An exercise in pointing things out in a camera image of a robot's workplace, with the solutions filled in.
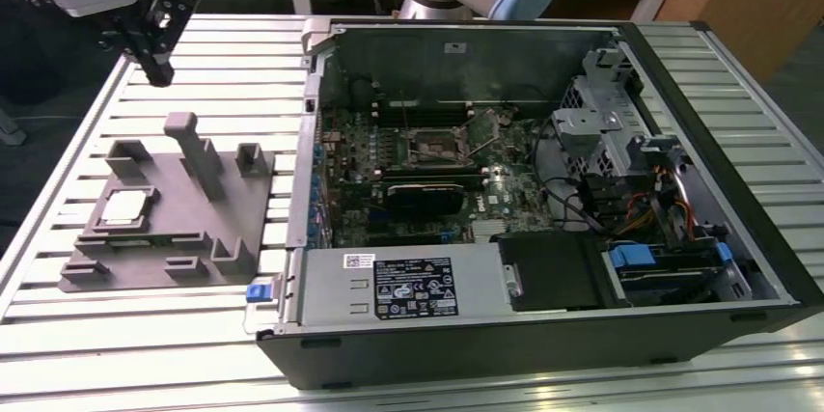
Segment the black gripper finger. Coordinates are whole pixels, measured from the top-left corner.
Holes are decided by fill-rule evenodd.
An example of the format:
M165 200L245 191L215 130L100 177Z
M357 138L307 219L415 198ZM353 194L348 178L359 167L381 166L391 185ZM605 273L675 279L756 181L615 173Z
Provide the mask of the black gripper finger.
M144 71L148 82L160 85L160 65L153 56L152 45L144 31L132 21L121 18L103 18L103 37L116 46Z
M160 36L156 38L155 59L160 75L155 79L156 86L168 86L173 78L173 68L169 63L171 52L179 42L183 30L201 0L157 0L156 19Z

